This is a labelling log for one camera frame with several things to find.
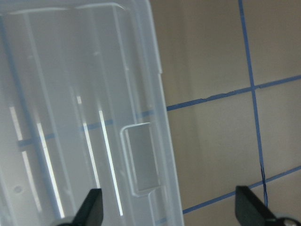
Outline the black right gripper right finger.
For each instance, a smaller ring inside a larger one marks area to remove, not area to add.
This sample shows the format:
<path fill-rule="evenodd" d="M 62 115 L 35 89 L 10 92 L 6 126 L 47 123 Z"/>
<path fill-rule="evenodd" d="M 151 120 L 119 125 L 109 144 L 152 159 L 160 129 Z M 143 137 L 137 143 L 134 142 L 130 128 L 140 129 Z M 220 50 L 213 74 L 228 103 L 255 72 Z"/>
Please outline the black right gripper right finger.
<path fill-rule="evenodd" d="M 236 186 L 235 216 L 241 226 L 284 226 L 248 186 Z"/>

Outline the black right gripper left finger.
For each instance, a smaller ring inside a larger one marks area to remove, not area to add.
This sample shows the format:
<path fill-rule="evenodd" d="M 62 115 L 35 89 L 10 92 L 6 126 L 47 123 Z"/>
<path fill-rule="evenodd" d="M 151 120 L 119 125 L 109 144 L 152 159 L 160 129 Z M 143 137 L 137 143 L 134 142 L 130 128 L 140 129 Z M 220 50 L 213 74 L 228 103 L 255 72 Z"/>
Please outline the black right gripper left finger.
<path fill-rule="evenodd" d="M 101 188 L 91 189 L 71 222 L 58 226 L 101 226 L 103 223 L 103 194 Z"/>

